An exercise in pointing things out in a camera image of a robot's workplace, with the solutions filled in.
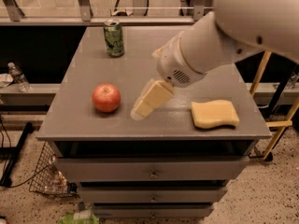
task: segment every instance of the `drawer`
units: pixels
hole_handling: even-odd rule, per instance
[[[92,187],[78,189],[85,203],[214,203],[226,187]]]
[[[93,213],[102,218],[126,218],[126,217],[207,217],[213,211],[211,205],[96,205]]]
[[[234,179],[248,157],[196,159],[59,159],[57,168],[70,182]]]

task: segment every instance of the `black metal stand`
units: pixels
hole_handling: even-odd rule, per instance
[[[3,147],[0,148],[0,157],[5,157],[9,159],[7,167],[3,172],[3,175],[0,180],[0,186],[10,187],[11,179],[10,175],[13,170],[15,163],[17,162],[21,149],[26,141],[28,133],[32,133],[34,130],[32,123],[28,122],[25,125],[25,128],[22,131],[21,137],[19,139],[18,145],[16,147]]]

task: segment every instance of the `bottle cap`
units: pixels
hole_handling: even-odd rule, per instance
[[[9,68],[11,68],[11,67],[15,66],[15,64],[14,64],[14,63],[8,63],[7,65],[8,65],[8,67],[9,67]]]

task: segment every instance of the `gray tabletop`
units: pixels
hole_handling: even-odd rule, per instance
[[[123,27],[125,54],[120,58],[107,55],[102,27],[88,28],[37,138],[47,141],[268,138],[271,133],[234,64],[215,68],[188,88],[175,88],[175,97],[146,119],[131,119],[130,111],[144,85],[151,78],[160,78],[151,53],[187,28]],[[92,104],[93,89],[103,82],[114,84],[121,92],[121,105],[111,114],[96,111]],[[240,118],[237,128],[194,127],[191,102],[216,99],[233,102]]]

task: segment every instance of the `green can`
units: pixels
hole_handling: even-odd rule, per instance
[[[121,23],[115,19],[109,19],[104,23],[104,36],[107,52],[111,57],[119,57],[124,53]]]

